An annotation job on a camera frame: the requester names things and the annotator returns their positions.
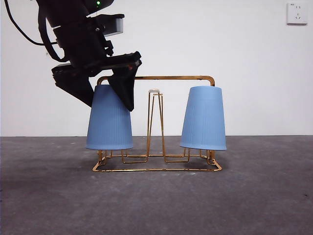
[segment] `upside-down cup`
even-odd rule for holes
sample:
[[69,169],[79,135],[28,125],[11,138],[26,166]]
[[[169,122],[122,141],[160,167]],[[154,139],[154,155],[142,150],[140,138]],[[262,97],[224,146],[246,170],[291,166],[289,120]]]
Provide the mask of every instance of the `upside-down cup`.
[[110,85],[97,85],[92,101],[86,148],[121,150],[132,147],[129,110]]
[[198,86],[190,89],[180,145],[185,148],[226,150],[221,88]]

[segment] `metal bracket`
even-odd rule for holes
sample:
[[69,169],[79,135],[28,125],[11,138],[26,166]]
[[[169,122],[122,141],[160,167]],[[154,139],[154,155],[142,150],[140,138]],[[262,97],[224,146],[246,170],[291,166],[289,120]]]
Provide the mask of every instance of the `metal bracket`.
[[[107,80],[108,77],[100,77],[97,84],[100,85],[102,81]],[[135,80],[208,80],[211,86],[215,86],[215,81],[210,76],[145,76],[136,77]],[[151,155],[150,154],[150,144],[151,144],[151,131],[152,131],[152,121],[153,121],[153,111],[155,105],[155,97],[158,99],[158,107],[160,113],[161,122],[161,134],[162,134],[162,154],[161,155]],[[147,120],[147,148],[146,153],[142,155],[129,155],[127,150],[121,150],[120,155],[113,155],[113,151],[110,150],[108,154],[107,150],[98,150],[98,162],[93,167],[94,172],[129,172],[129,171],[220,171],[222,167],[215,160],[214,150],[204,150],[205,155],[202,154],[202,150],[199,149],[199,154],[190,154],[190,149],[184,148],[183,154],[166,154],[165,139],[164,139],[164,119],[163,119],[163,94],[158,89],[149,90],[148,96],[148,120]],[[200,157],[206,160],[208,165],[213,165],[216,168],[141,168],[141,169],[99,169],[99,167],[106,165],[107,160],[115,157],[120,157],[122,163],[124,164],[147,164],[149,157],[163,157],[164,162],[170,163],[189,163],[191,157]],[[140,158],[142,161],[126,161],[125,159]],[[180,158],[182,160],[169,160],[169,158]]]

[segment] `gold metal rack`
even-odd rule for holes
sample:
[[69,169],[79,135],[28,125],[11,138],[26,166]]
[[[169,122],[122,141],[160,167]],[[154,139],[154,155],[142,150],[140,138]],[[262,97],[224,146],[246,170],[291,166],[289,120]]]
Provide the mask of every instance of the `gold metal rack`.
[[[97,85],[100,85],[108,77],[100,77],[97,81]],[[211,86],[215,86],[215,81],[213,77],[210,76],[143,76],[136,77],[135,80],[208,80]],[[155,105],[155,99],[157,97],[158,107],[160,113],[161,122],[161,137],[162,137],[162,154],[150,154],[151,145],[151,130],[153,121],[153,111]],[[94,172],[127,172],[127,171],[220,171],[222,167],[215,160],[214,150],[201,150],[199,149],[199,154],[190,154],[190,149],[184,148],[183,154],[166,154],[165,140],[164,140],[164,119],[163,119],[163,94],[158,89],[149,90],[148,96],[148,120],[147,120],[147,145],[146,153],[142,155],[129,155],[127,149],[121,150],[120,155],[114,155],[112,150],[98,150],[98,162],[93,167]],[[115,157],[120,157],[123,164],[147,164],[149,157],[163,157],[164,162],[170,163],[189,163],[191,157],[200,157],[205,159],[208,165],[212,165],[215,168],[141,168],[141,169],[99,169],[101,166],[106,165],[107,160]],[[137,158],[140,161],[130,161],[130,159]]]

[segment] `metal wire frame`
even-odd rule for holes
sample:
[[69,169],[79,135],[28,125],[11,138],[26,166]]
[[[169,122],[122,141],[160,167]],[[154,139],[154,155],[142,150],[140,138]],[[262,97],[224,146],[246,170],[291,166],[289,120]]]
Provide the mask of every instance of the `metal wire frame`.
[[[104,80],[107,80],[108,77],[100,77],[97,81],[97,84],[100,85]],[[211,76],[144,76],[136,77],[135,80],[208,80],[211,86],[215,86],[215,81]],[[158,107],[160,114],[160,123],[161,123],[161,137],[162,137],[162,154],[153,154],[150,155],[150,145],[151,145],[151,133],[152,133],[152,121],[153,121],[153,112],[155,106],[155,97],[158,99]],[[163,94],[160,93],[158,89],[149,90],[148,96],[148,120],[147,120],[147,145],[146,153],[142,155],[129,155],[127,150],[121,150],[120,155],[113,155],[113,151],[109,150],[98,150],[98,162],[93,167],[92,171],[94,172],[129,172],[129,171],[220,171],[222,167],[215,160],[215,151],[214,150],[205,150],[205,155],[202,154],[202,150],[199,149],[198,155],[190,154],[190,149],[184,148],[183,154],[166,154],[165,148],[165,139],[164,139],[164,117],[163,117]],[[104,166],[107,163],[108,159],[113,157],[120,157],[122,163],[124,164],[138,164],[138,163],[147,163],[149,157],[163,157],[166,163],[188,163],[190,162],[191,157],[200,157],[205,159],[208,165],[213,165],[216,169],[200,169],[200,168],[141,168],[141,169],[98,169],[100,166]],[[126,158],[144,158],[143,161],[126,161]],[[181,158],[183,160],[169,160],[169,158]]]

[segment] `white wall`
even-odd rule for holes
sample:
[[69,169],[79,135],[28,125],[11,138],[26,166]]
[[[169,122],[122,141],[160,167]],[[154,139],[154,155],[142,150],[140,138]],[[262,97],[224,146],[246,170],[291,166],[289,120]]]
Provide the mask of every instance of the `white wall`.
[[[36,2],[9,2],[21,28],[39,41]],[[115,55],[140,51],[137,75],[213,76],[224,94],[227,135],[312,135],[308,2],[307,26],[286,25],[285,0],[115,0],[101,13],[126,15],[124,34],[111,40]],[[57,64],[20,35],[1,1],[2,136],[86,135],[90,109],[55,87],[50,69]],[[137,81],[133,134],[145,135],[147,90],[160,88],[165,134],[180,135],[188,90],[199,84],[205,82]]]

